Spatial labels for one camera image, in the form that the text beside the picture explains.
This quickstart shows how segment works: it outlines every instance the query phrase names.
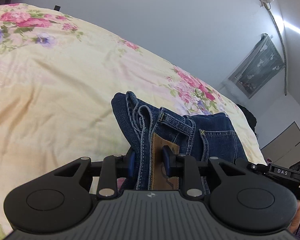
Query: jeans pocket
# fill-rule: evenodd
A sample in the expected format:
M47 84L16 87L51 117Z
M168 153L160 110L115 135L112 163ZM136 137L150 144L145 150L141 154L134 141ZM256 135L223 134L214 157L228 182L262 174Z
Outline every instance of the jeans pocket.
M236 158L246 158L240 139L235 131L205 131L199 129L199 132L203 142L202 161L207 162L211 156L231 163L234 163Z

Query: bed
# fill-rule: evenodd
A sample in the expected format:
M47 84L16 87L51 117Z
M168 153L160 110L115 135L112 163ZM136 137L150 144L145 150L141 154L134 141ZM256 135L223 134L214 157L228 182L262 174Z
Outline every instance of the bed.
M2 5L0 239L11 231L3 201L13 188L81 156L101 161L127 152L110 102L128 90L182 115L226 113L248 160L265 163L242 111L203 81L94 24Z

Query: human hand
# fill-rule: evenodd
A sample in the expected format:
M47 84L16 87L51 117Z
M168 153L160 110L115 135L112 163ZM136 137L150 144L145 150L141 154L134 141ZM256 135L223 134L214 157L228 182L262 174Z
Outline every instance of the human hand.
M300 224L300 200L298 200L297 213L294 216L290 226L288 227L288 231L294 234L297 231L299 224Z

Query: denim fabric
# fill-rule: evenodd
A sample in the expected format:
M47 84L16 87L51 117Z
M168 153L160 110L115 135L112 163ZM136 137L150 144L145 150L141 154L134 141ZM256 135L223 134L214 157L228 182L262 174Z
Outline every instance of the denim fabric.
M191 155L198 161L209 156L234 162L246 158L242 144L230 119L224 113L180 116L164 107L151 106L128 91L117 93L111 101L121 131L135 151L133 178L126 179L122 188L150 189L152 166L152 136L179 146L179 153ZM206 194L209 188L202 178Z

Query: brown leather patch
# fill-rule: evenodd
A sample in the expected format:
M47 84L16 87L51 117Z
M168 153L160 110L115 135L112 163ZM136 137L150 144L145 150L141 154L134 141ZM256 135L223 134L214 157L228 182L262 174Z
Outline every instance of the brown leather patch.
M151 190L177 190L178 178L169 178L163 165L162 147L168 145L174 154L179 154L179 146L162 139L154 133L152 137L152 184Z

